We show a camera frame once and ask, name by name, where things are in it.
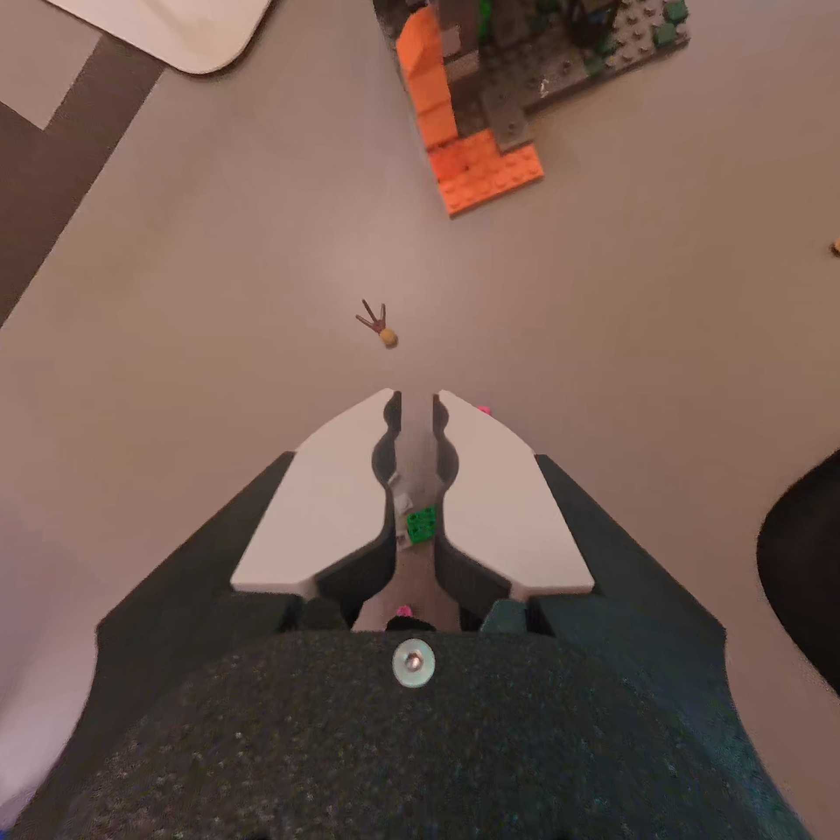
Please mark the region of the grey brick castle model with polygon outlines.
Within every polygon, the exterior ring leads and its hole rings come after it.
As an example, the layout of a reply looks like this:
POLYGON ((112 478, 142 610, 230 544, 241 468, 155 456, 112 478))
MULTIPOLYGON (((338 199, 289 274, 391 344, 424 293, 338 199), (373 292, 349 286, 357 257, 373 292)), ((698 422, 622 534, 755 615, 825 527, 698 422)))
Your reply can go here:
POLYGON ((374 1, 450 217, 538 182, 529 118, 689 41, 682 1, 374 1))

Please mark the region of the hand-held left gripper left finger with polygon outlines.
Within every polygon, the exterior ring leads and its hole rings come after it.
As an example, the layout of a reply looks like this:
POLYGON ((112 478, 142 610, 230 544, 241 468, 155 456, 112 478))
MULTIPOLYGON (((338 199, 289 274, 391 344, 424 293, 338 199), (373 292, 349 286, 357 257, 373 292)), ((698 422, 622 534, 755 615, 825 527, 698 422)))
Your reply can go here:
POLYGON ((231 577, 238 592, 315 592, 325 574, 385 536, 402 395, 384 388, 295 451, 231 577))

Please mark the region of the white book stand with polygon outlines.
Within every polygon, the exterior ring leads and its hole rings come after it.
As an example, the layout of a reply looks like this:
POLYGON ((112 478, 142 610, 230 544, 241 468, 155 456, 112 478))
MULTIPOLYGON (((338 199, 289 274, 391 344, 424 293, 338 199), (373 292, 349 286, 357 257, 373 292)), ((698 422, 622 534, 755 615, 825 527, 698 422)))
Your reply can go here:
POLYGON ((52 1, 54 7, 190 76, 230 66, 271 1, 52 1))

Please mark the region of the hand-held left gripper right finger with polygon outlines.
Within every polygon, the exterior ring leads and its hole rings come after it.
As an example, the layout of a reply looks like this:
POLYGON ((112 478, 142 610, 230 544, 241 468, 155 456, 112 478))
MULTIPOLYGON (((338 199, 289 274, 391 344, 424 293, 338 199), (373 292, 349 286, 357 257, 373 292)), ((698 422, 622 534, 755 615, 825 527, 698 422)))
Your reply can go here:
POLYGON ((449 391, 434 397, 434 434, 444 486, 435 573, 452 598, 594 591, 593 574, 528 444, 449 391))

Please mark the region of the cluster of small loose pieces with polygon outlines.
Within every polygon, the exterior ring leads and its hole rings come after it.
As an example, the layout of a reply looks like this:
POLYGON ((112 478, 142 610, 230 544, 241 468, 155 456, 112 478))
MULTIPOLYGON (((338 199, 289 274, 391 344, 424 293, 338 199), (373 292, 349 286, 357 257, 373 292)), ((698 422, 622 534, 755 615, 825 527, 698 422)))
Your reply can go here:
MULTIPOLYGON (((418 512, 410 512, 406 515, 405 524, 406 530, 396 533, 396 545, 399 549, 430 541, 436 533, 436 512, 433 507, 426 507, 418 512)), ((474 631, 478 628, 479 624, 476 623, 476 616, 464 608, 459 608, 458 616, 461 629, 474 631)), ((408 621, 415 622, 418 619, 414 615, 413 608, 404 604, 397 607, 391 623, 396 621, 405 623, 408 621)))

